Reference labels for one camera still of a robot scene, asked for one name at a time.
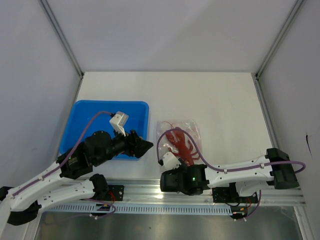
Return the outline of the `red toy lobster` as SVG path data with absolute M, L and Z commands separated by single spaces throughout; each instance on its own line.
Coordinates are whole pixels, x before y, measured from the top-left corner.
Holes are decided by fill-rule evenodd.
M 186 139 L 186 135 L 181 130 L 173 130 L 165 134 L 170 147 L 167 149 L 176 157 L 181 158 L 188 166 L 195 164 L 199 160 L 199 153 L 194 150 L 194 145 L 190 139 Z

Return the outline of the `clear pink zip top bag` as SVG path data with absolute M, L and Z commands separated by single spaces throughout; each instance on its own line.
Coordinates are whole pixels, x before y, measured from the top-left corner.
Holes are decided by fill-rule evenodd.
M 200 130 L 193 120 L 163 120 L 156 124 L 156 155 L 160 165 L 163 156 L 172 153 L 192 166 L 200 159 L 202 150 Z

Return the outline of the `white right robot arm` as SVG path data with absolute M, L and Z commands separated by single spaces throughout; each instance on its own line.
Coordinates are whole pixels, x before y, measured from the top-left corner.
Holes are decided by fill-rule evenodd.
M 270 186 L 276 190 L 299 187 L 293 168 L 295 162 L 278 148 L 268 148 L 265 155 L 236 164 L 187 165 L 172 153 L 165 154 L 163 163 L 165 170 L 160 177 L 160 190 L 165 193 L 194 196 L 205 190 L 229 186 L 229 198 L 239 202 Z

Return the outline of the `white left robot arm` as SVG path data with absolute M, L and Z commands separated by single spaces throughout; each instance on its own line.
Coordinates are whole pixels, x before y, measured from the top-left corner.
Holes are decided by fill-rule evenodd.
M 115 134 L 96 131 L 71 148 L 42 173 L 17 187 L 0 189 L 0 222 L 20 226 L 33 221 L 38 213 L 76 200 L 104 200 L 110 187 L 102 174 L 94 174 L 78 184 L 63 187 L 94 167 L 118 155 L 141 158 L 153 143 L 138 136 L 135 130 Z

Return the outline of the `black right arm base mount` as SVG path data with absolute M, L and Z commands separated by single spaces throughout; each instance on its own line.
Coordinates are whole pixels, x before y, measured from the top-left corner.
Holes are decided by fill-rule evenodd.
M 230 206 L 258 203 L 258 195 L 256 192 L 250 196 L 239 196 L 234 184 L 231 184 L 228 187 L 215 187 L 211 190 L 214 203 L 222 203 Z

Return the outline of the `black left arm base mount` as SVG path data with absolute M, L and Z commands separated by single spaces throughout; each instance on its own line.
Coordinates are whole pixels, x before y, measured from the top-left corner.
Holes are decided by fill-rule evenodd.
M 122 202 L 125 193 L 124 185 L 109 185 L 109 191 L 100 198 L 101 201 Z

